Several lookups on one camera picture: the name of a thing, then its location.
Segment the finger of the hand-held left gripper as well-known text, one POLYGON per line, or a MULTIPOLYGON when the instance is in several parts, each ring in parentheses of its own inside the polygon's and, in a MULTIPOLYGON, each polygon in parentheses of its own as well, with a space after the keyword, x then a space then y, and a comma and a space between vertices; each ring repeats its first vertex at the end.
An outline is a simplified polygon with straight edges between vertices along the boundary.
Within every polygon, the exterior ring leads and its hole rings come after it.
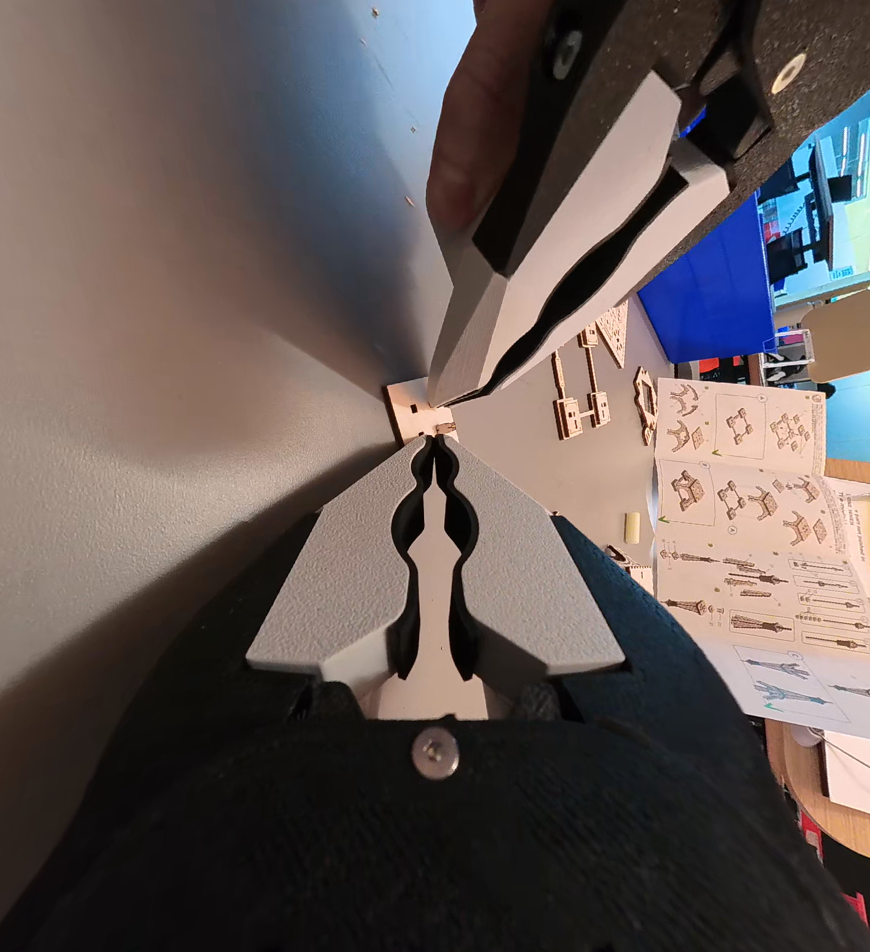
POLYGON ((608 89, 596 70, 535 70, 508 172, 470 228, 438 232, 453 288, 428 399, 484 384, 574 265, 630 219, 664 174, 682 102, 655 70, 608 89))
POLYGON ((728 194, 722 166, 691 140, 673 142, 664 174, 643 204, 562 277, 535 323, 500 357, 489 379, 477 387, 455 385, 450 403, 507 386, 621 303, 728 194))

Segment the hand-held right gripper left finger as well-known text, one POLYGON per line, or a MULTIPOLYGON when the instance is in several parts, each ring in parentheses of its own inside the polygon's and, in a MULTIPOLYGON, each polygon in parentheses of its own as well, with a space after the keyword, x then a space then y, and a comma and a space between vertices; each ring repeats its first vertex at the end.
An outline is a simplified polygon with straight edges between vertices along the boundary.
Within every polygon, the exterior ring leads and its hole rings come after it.
POLYGON ((420 640, 418 568, 433 438, 421 436, 322 507, 252 642, 260 670, 315 676, 364 696, 408 677, 420 640))

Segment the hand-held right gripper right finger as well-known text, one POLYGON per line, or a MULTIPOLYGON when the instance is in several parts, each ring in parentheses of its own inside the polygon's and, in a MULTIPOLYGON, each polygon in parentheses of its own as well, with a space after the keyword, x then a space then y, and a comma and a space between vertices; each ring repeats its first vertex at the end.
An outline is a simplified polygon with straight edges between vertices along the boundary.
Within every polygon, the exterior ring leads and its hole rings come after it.
POLYGON ((545 507, 453 438, 437 439, 437 481, 458 550, 448 638, 463 679, 514 700, 529 684, 624 664, 545 507))

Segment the small square wooden plate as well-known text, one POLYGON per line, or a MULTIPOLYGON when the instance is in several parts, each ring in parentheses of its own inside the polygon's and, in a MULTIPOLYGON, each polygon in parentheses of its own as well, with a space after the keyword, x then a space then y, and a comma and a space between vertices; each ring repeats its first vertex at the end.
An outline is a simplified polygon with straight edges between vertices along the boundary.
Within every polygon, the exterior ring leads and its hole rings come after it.
POLYGON ((420 437, 437 436, 436 411, 429 404, 428 377, 420 377, 382 388, 386 410, 395 438, 405 446, 420 437))

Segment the grey desk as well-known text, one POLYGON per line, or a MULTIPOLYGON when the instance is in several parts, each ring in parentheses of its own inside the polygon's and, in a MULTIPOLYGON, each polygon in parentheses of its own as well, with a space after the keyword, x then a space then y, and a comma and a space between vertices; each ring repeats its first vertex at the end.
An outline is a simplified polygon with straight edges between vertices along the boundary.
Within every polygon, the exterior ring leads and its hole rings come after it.
POLYGON ((474 2, 0 2, 0 920, 168 640, 394 440, 474 2))

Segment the person's left hand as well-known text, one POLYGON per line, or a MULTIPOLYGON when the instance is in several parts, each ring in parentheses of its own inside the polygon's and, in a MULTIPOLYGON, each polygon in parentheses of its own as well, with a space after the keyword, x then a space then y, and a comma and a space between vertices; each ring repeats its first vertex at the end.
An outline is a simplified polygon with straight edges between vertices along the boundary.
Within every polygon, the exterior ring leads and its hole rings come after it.
POLYGON ((511 166, 552 5, 474 2, 476 27, 443 97, 429 170, 429 218, 444 232, 471 225, 511 166))

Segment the blue plastic bin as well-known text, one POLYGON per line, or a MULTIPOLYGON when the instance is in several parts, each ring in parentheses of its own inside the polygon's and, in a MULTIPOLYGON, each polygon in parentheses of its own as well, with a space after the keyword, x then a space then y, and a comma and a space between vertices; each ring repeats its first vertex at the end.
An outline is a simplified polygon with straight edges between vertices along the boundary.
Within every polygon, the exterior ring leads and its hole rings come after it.
POLYGON ((756 197, 657 274, 638 297, 671 363, 773 349, 775 327, 756 197))

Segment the wooden tower base model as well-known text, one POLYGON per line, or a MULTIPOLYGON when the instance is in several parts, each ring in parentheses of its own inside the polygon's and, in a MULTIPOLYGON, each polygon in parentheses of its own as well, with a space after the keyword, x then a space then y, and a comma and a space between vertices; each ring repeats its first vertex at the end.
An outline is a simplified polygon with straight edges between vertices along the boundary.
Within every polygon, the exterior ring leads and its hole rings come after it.
POLYGON ((605 552, 615 564, 619 566, 629 577, 637 582, 651 596, 655 595, 656 583, 654 568, 652 565, 643 564, 632 558, 629 554, 620 550, 617 546, 608 543, 605 546, 605 552))

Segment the wooden puzzle sheet with arcs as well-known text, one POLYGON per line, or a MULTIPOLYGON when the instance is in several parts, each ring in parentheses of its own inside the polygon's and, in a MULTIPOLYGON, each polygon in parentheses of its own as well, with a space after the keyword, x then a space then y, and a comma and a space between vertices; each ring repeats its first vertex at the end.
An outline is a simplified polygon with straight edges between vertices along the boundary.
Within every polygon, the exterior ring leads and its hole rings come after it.
POLYGON ((628 305, 628 301, 622 301, 602 313, 595 321, 599 336, 620 369, 624 368, 625 362, 628 305))

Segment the folded paper assembly instructions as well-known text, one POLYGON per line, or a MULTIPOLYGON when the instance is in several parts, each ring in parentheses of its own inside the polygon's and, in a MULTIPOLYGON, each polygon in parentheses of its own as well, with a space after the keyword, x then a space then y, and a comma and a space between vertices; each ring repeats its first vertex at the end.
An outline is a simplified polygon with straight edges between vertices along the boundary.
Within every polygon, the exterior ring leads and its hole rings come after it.
POLYGON ((824 397, 663 379, 657 400, 657 600, 746 713, 870 740, 870 596, 824 397))

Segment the light wooden side table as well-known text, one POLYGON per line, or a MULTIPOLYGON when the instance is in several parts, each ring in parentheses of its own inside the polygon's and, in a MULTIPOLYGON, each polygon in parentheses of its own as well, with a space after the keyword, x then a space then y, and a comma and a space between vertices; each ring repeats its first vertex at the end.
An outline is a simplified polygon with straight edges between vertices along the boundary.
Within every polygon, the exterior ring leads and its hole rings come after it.
MULTIPOLYGON (((870 483, 870 463, 829 458, 825 474, 851 482, 870 483)), ((832 803, 822 794, 820 748, 795 740, 793 726, 765 721, 767 755, 777 781, 823 836, 870 859, 870 815, 832 803)))

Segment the wooden four-square frame piece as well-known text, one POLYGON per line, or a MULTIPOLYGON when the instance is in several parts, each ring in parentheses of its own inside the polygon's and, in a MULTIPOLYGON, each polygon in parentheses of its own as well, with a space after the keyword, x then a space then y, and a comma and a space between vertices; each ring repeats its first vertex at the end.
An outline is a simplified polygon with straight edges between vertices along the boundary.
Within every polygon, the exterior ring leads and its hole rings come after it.
POLYGON ((550 357, 553 380, 558 399, 553 402, 559 438, 562 441, 580 436, 584 432, 584 420, 593 428, 605 426, 611 422, 607 393, 598 387, 593 351, 600 342, 596 323, 590 324, 578 335, 578 344, 584 351, 590 391, 587 394, 588 409, 583 411, 578 401, 567 396, 560 352, 554 351, 550 357))

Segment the wooden diamond frame piece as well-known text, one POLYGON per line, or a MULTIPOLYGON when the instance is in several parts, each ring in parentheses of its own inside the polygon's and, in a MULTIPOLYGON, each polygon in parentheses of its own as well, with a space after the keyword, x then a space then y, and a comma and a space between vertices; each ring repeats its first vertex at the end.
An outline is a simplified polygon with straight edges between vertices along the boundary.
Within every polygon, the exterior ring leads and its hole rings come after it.
POLYGON ((634 404, 640 418, 644 446, 652 446, 655 439, 658 407, 654 381, 647 369, 639 365, 633 381, 634 404))

